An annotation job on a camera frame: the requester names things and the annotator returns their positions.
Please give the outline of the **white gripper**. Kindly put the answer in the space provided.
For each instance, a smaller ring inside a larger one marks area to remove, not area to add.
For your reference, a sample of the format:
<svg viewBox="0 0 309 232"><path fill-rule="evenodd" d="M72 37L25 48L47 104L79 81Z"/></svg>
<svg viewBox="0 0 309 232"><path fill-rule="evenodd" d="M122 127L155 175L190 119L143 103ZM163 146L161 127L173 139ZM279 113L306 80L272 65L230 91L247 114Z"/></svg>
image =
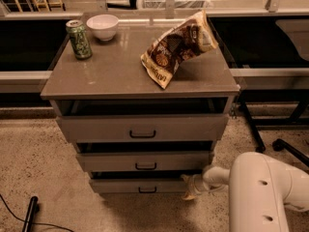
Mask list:
<svg viewBox="0 0 309 232"><path fill-rule="evenodd" d="M210 192L211 186L204 182L201 175L185 175L182 174L181 178L187 184L188 192L182 196L182 200L189 201L201 195L204 192Z"/></svg>

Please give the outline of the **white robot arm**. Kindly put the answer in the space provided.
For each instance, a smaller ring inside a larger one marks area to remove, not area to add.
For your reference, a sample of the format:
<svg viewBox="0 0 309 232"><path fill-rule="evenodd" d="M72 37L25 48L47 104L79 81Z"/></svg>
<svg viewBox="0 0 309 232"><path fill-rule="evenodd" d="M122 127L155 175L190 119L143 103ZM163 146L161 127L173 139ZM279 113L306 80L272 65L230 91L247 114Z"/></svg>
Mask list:
<svg viewBox="0 0 309 232"><path fill-rule="evenodd" d="M209 165L182 179L185 200L229 190L230 232L290 232L285 211L309 210L309 174L260 153L239 155L229 169Z"/></svg>

